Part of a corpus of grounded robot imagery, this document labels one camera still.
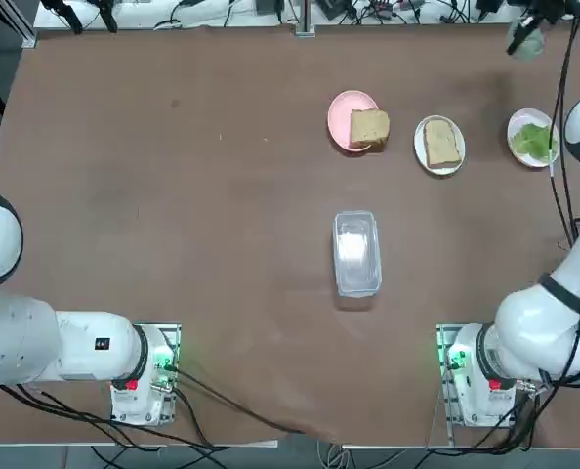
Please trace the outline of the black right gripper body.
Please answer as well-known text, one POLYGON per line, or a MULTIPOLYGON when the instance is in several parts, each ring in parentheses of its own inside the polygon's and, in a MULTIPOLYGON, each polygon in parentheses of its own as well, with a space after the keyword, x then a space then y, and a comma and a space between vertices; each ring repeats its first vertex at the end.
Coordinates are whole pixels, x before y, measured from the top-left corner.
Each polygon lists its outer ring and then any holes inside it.
POLYGON ((533 17, 546 22, 557 22, 565 16, 574 16, 573 7, 565 0, 531 0, 527 8, 533 17))

